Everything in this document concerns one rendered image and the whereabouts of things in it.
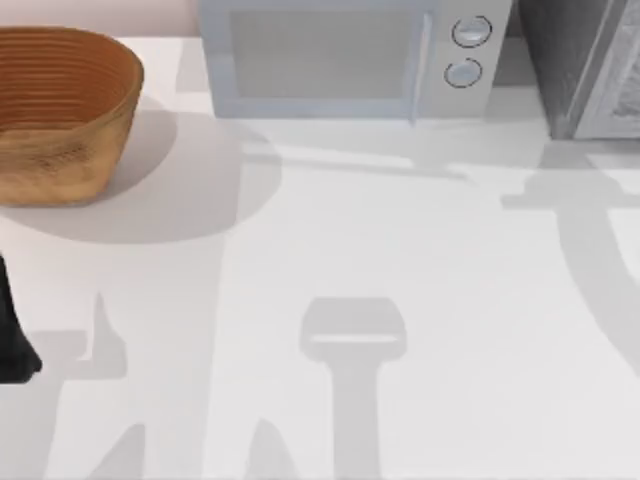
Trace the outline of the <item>grey cabinet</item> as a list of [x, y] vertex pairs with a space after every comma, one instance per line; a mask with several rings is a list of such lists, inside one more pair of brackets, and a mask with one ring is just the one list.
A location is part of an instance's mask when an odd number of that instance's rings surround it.
[[519, 0], [555, 140], [640, 139], [640, 0]]

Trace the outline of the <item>brown woven basket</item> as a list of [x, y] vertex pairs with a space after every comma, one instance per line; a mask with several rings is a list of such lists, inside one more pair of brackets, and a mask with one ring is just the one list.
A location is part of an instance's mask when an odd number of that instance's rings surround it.
[[0, 27], [0, 206], [71, 205], [102, 193], [143, 83], [140, 58], [109, 36]]

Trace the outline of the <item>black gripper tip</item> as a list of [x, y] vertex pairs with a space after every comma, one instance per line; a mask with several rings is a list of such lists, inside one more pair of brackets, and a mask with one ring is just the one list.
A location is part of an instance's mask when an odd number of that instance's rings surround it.
[[0, 254], [0, 385], [25, 384], [42, 367], [18, 320], [6, 263]]

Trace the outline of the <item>microwave knob with white cap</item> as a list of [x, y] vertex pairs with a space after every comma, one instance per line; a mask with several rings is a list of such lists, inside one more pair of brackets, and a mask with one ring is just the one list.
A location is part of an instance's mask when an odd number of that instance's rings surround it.
[[485, 16], [473, 16], [458, 20], [451, 34], [461, 48], [476, 48], [489, 40], [492, 31], [492, 24]]

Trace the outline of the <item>microwave knob with grey cap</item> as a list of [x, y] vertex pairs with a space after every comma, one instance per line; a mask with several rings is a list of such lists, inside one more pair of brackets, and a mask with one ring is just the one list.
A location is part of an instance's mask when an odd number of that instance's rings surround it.
[[482, 65], [473, 58], [450, 63], [444, 70], [445, 82], [455, 89], [466, 89], [478, 83], [483, 76]]

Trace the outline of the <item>microwave oven door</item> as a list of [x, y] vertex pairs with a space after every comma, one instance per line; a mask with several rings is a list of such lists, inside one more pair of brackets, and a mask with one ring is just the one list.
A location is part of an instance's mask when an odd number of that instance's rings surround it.
[[198, 0], [220, 118], [419, 117], [432, 0]]

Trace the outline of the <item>pale microwave oven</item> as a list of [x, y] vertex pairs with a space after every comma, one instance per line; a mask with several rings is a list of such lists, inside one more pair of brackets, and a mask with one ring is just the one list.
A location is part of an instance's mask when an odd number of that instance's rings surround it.
[[[432, 0], [434, 12], [425, 59], [421, 63], [419, 117], [474, 118], [484, 114], [492, 90], [513, 0]], [[492, 24], [489, 40], [476, 48], [461, 48], [452, 39], [458, 20], [485, 16]], [[465, 58], [477, 60], [483, 76], [466, 89], [449, 86], [445, 68]]]

